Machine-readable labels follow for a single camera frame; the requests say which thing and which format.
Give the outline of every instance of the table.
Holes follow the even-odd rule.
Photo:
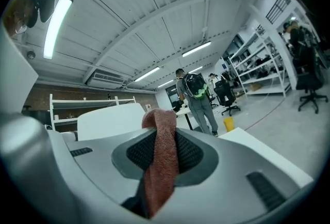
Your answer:
[[[189,125],[189,128],[190,128],[190,130],[193,131],[192,126],[191,126],[191,123],[190,123],[190,120],[189,120],[189,117],[188,117],[188,114],[189,114],[189,113],[191,113],[191,111],[190,111],[189,107],[186,107],[186,108],[183,108],[183,109],[179,110],[179,111],[176,113],[176,115],[177,115],[177,116],[185,115],[186,120],[187,120],[188,125]]]

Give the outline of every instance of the gray t-shirt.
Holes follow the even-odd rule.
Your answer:
[[[190,106],[190,100],[193,100],[193,98],[191,98],[190,96],[188,96],[187,90],[185,89],[184,82],[183,82],[182,79],[179,79],[176,82],[176,91],[178,92],[178,94],[182,93],[182,94],[185,95],[185,98],[188,101],[188,105]]]

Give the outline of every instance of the black backpack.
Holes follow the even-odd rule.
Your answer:
[[[183,77],[183,85],[188,96],[195,99],[203,99],[208,91],[205,80],[195,73],[188,73]]]

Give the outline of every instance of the black office chair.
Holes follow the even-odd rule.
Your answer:
[[[298,111],[301,110],[301,107],[306,105],[309,101],[312,101],[316,107],[315,114],[319,112],[319,107],[315,99],[324,98],[328,102],[328,97],[326,95],[316,94],[316,90],[320,89],[324,84],[324,77],[320,69],[319,59],[316,57],[316,51],[314,48],[308,48],[304,50],[304,57],[310,58],[308,65],[302,66],[308,72],[299,74],[298,81],[296,85],[297,90],[309,91],[309,95],[300,97],[300,101],[305,99],[305,101],[299,106]]]
[[[210,105],[211,107],[215,107],[215,106],[219,106],[218,104],[215,104],[215,103],[212,103],[212,101],[216,99],[213,94],[211,94],[209,97],[208,97],[208,101],[210,102]]]
[[[215,87],[214,91],[216,92],[216,94],[218,95],[218,97],[220,99],[220,104],[222,106],[227,107],[227,109],[225,111],[221,112],[221,115],[223,115],[223,113],[229,111],[229,115],[232,116],[233,109],[237,109],[237,110],[241,111],[241,109],[238,106],[232,106],[232,104],[236,100],[236,97],[235,97],[233,91],[231,90],[229,83],[227,83],[226,81],[216,82],[216,87]]]

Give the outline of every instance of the security camera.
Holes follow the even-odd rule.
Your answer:
[[[27,56],[27,58],[33,60],[36,57],[36,54],[34,51],[29,51],[29,52],[27,52],[26,56]]]

